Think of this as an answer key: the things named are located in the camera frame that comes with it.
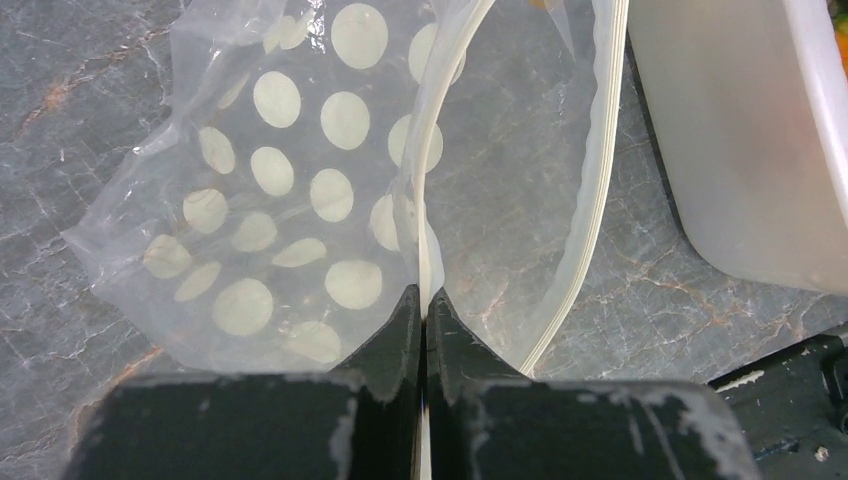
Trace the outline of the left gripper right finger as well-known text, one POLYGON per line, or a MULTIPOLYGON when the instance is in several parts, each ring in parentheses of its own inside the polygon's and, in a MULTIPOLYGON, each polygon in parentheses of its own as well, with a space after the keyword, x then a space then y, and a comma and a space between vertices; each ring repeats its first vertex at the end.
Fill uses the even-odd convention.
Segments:
POLYGON ((459 318, 445 292, 425 322, 435 479, 757 479, 728 405, 682 381, 541 381, 459 318))

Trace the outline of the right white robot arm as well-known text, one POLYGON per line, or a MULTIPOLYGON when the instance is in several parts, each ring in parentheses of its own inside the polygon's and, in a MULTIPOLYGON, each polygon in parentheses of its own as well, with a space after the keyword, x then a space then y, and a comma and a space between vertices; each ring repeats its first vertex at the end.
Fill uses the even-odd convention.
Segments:
POLYGON ((847 477, 847 326, 709 383, 730 406, 764 479, 847 477))

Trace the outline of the white plastic basket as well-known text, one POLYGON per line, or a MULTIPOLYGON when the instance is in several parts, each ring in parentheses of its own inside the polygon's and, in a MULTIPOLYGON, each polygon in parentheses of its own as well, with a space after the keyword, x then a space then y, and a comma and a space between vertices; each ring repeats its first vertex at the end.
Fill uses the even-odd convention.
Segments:
POLYGON ((847 79, 823 1, 634 1, 684 231, 741 279, 847 291, 847 79))

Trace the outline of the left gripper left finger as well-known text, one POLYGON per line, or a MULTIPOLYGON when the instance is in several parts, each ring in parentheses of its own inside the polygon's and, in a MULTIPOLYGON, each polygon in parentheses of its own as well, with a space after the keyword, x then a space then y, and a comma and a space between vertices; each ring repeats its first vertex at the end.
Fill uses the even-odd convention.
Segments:
POLYGON ((415 479, 422 319, 406 287, 387 322, 324 373, 181 373, 115 387, 67 479, 415 479))

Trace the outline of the clear polka dot zip bag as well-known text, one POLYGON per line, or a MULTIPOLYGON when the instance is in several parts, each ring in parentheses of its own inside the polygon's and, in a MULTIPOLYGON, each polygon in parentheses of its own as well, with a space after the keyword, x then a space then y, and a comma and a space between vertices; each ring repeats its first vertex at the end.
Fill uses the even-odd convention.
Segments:
POLYGON ((592 258, 625 1, 194 1, 170 118, 64 233, 179 363, 326 371, 405 290, 532 370, 592 258))

